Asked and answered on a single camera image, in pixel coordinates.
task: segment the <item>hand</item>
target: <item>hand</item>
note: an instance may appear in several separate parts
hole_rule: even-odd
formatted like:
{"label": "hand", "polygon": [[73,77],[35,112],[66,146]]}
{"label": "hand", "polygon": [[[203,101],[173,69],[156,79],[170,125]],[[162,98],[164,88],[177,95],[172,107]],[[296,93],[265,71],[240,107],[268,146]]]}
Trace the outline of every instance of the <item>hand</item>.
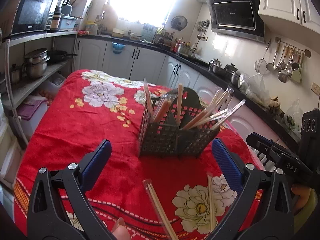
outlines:
{"label": "hand", "polygon": [[296,212],[302,209],[307,204],[310,197],[311,188],[301,184],[293,184],[291,187],[291,191],[293,194],[300,196],[293,207],[293,211]]}
{"label": "hand", "polygon": [[124,220],[120,217],[113,226],[111,233],[118,240],[131,240],[128,230],[124,227]]}

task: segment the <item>blender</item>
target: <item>blender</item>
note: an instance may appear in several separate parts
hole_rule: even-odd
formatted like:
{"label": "blender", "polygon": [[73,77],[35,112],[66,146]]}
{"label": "blender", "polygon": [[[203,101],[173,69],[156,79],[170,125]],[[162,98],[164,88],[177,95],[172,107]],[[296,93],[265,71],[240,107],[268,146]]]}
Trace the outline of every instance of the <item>blender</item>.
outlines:
{"label": "blender", "polygon": [[54,14],[52,17],[52,22],[50,25],[50,31],[51,32],[58,32],[59,31],[59,22],[61,19],[61,7],[64,5],[67,5],[70,0],[58,0],[57,6],[54,10]]}

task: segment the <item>wall socket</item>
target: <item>wall socket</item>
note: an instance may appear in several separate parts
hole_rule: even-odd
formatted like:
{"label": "wall socket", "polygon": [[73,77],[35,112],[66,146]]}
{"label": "wall socket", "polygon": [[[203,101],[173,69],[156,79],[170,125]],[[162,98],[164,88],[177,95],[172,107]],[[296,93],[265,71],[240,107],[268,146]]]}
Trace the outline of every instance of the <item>wall socket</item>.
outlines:
{"label": "wall socket", "polygon": [[316,83],[313,82],[311,90],[320,97],[320,87]]}

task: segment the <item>microwave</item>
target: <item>microwave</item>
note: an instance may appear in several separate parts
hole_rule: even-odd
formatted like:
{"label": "microwave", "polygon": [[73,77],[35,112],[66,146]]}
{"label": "microwave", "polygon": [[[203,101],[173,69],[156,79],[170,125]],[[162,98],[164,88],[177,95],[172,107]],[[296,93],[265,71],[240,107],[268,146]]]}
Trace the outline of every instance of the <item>microwave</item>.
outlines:
{"label": "microwave", "polygon": [[260,0],[206,0],[212,31],[264,41],[264,22],[258,15]]}
{"label": "microwave", "polygon": [[50,29],[57,0],[10,0],[0,15],[3,37]]}

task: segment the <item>frying pan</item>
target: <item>frying pan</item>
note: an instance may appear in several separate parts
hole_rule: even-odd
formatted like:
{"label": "frying pan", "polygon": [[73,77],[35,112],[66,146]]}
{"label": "frying pan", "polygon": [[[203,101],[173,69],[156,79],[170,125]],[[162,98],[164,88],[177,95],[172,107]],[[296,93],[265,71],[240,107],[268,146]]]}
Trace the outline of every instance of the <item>frying pan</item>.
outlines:
{"label": "frying pan", "polygon": [[78,56],[78,54],[68,54],[63,50],[50,50],[47,54],[50,56],[50,62],[60,62],[65,60],[68,56]]}

